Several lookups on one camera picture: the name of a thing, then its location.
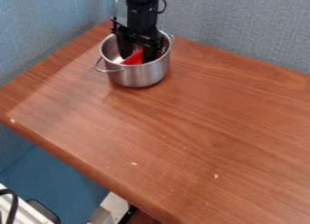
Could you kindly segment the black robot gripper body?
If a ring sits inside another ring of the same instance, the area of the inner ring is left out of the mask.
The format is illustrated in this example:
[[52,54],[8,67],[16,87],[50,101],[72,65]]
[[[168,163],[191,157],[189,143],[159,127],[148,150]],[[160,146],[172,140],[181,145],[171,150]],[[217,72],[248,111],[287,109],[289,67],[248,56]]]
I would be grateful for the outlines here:
[[161,43],[157,15],[163,12],[157,4],[128,4],[125,21],[121,22],[117,17],[112,18],[112,33],[129,36],[133,44],[141,47],[143,44]]

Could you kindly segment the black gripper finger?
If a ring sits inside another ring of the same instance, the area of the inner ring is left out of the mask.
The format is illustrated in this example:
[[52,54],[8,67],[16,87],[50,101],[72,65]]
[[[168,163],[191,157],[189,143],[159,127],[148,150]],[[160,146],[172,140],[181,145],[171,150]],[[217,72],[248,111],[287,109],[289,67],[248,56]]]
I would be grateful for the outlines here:
[[143,63],[155,61],[161,56],[161,43],[143,44]]
[[130,56],[133,52],[133,42],[130,40],[130,37],[126,35],[117,34],[117,46],[118,46],[118,52],[122,59]]

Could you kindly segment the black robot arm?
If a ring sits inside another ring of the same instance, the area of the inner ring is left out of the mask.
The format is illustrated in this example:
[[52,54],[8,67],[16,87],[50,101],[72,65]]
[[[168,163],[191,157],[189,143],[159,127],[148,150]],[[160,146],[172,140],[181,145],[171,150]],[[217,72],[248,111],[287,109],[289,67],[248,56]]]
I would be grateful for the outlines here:
[[133,44],[141,46],[141,63],[152,62],[163,48],[161,33],[157,29],[157,15],[167,7],[165,0],[125,0],[126,22],[112,18],[110,32],[116,35],[120,56],[128,58]]

